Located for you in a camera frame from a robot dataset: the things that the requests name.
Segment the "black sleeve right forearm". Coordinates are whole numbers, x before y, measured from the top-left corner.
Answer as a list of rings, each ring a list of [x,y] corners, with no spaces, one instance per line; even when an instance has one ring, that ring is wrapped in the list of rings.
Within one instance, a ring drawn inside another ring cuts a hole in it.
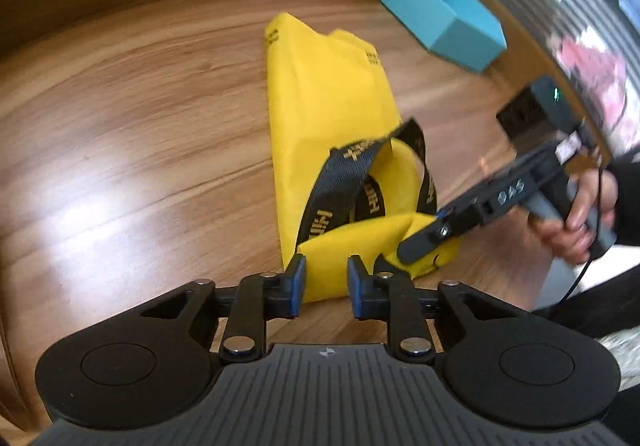
[[[640,163],[614,161],[608,166],[617,184],[614,232],[624,246],[640,244]]]

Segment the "person's right hand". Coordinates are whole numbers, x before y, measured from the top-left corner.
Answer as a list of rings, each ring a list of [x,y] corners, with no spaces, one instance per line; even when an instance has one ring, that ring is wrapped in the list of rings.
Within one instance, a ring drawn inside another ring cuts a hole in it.
[[[531,213],[528,224],[555,258],[577,266],[589,260],[589,248],[596,239],[594,231],[586,226],[589,211],[600,206],[601,227],[613,229],[618,188],[615,177],[608,171],[587,170],[574,175],[572,181],[577,188],[576,196],[564,223]]]

